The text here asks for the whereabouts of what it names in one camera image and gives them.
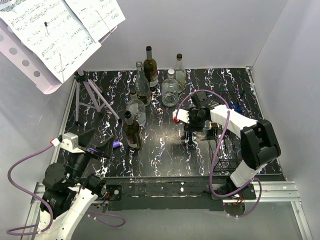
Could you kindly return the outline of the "clear flask black gold label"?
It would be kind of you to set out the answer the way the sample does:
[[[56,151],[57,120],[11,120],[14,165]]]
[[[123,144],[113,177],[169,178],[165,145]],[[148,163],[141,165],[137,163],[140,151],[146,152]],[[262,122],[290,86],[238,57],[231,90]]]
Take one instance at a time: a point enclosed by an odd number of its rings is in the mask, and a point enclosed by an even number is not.
[[[221,124],[207,120],[204,123],[203,131],[208,136],[218,136],[223,132],[223,129],[224,127]]]

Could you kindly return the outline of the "purple marker pen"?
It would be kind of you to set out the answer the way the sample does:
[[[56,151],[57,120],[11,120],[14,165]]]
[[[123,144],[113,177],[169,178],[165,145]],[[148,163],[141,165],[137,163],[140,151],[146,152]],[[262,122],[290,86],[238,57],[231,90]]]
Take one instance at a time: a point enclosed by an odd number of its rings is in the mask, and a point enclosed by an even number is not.
[[[106,155],[107,153],[112,152],[112,149],[116,149],[121,146],[121,142],[115,141],[113,142],[112,147],[109,143],[106,143],[103,146],[89,147],[86,151],[91,154]]]

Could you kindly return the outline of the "green wine bottle silver neck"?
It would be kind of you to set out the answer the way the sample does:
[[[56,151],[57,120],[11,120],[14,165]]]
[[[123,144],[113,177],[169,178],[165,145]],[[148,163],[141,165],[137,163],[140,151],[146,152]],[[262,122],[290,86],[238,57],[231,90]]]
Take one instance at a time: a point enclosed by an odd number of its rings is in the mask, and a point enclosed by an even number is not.
[[[127,144],[130,148],[139,150],[143,145],[141,127],[128,110],[124,113],[124,119],[123,131]]]

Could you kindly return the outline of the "blue clear tall bottle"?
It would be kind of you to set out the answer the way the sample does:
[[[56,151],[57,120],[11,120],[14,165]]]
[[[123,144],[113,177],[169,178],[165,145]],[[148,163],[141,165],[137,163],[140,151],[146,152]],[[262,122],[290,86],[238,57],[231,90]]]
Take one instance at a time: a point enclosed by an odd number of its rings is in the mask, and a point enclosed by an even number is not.
[[[234,106],[234,111],[239,113],[239,114],[242,114],[243,113],[243,110],[242,110],[242,106],[238,103]]]

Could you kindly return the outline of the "clear square bottle white label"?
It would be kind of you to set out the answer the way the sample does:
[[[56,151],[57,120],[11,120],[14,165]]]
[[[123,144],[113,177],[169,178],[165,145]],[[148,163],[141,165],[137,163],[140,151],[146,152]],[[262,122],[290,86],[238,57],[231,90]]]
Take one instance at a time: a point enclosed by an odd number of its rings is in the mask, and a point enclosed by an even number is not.
[[[175,70],[169,69],[167,78],[161,85],[161,100],[165,107],[174,107],[178,103],[179,98],[179,84],[175,79]]]

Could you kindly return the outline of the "clear bottle black cork cap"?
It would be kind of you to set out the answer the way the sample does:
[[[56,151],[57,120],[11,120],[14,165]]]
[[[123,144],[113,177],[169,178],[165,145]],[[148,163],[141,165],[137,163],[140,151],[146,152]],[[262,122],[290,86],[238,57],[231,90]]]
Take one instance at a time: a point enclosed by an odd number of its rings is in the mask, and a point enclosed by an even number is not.
[[[178,53],[176,55],[176,63],[174,66],[175,79],[177,80],[179,85],[179,90],[178,90],[179,94],[183,92],[186,86],[186,70],[183,67],[182,58],[183,58],[183,55],[181,53]]]

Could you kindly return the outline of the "clear bottle gold neck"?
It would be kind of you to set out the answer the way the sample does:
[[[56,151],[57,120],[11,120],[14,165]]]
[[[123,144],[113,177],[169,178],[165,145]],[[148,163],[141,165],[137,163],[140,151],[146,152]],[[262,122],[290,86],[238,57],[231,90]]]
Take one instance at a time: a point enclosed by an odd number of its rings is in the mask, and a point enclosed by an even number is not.
[[[130,89],[130,100],[126,105],[126,110],[131,112],[134,120],[136,120],[140,126],[144,126],[146,123],[146,108],[144,103],[138,99],[136,89]]]

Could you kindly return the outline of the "clear green-tinted bottle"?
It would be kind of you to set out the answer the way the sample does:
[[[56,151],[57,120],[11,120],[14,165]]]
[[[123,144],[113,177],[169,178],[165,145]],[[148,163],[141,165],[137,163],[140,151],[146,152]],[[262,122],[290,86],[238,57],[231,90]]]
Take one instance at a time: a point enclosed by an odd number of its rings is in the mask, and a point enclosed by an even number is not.
[[[136,79],[135,79],[136,95],[141,100],[144,106],[148,106],[151,102],[150,83],[144,75],[143,63],[138,60],[136,62]]]

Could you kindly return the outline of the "dark brown wine bottle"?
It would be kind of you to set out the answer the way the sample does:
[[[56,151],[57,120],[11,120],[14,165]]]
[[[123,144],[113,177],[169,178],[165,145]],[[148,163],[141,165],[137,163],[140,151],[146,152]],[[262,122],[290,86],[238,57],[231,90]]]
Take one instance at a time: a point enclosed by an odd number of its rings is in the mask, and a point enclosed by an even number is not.
[[[158,69],[157,62],[152,56],[152,47],[150,45],[146,46],[146,59],[143,62],[144,75],[149,81],[150,90],[152,92],[156,91],[158,84]]]

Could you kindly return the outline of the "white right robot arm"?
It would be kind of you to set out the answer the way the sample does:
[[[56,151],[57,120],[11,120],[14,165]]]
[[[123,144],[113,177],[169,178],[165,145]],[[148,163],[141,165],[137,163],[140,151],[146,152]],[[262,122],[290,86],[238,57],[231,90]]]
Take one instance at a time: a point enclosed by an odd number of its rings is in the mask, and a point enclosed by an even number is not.
[[[207,93],[208,90],[199,89],[183,99],[184,102],[191,99],[195,105],[186,112],[188,117],[183,122],[190,125],[211,121],[223,126],[217,148],[220,148],[226,131],[240,138],[240,164],[227,178],[224,187],[214,189],[212,184],[209,186],[216,198],[237,199],[243,195],[245,187],[255,179],[257,173],[281,155],[281,148],[270,121],[245,117],[230,108],[224,98],[221,98],[222,104],[214,103]]]

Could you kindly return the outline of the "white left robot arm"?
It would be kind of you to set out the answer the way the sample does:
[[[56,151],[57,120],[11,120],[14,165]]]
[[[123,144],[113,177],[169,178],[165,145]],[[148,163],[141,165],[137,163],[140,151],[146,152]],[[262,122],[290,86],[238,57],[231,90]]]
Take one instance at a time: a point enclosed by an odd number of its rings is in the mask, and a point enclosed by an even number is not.
[[[38,240],[69,240],[87,209],[95,200],[107,194],[107,183],[90,174],[82,178],[90,159],[110,158],[113,153],[114,135],[99,145],[91,144],[95,129],[76,135],[64,133],[50,142],[73,155],[68,163],[52,163],[44,174],[45,187],[42,199],[49,204],[40,205],[38,230],[48,229],[37,236]]]

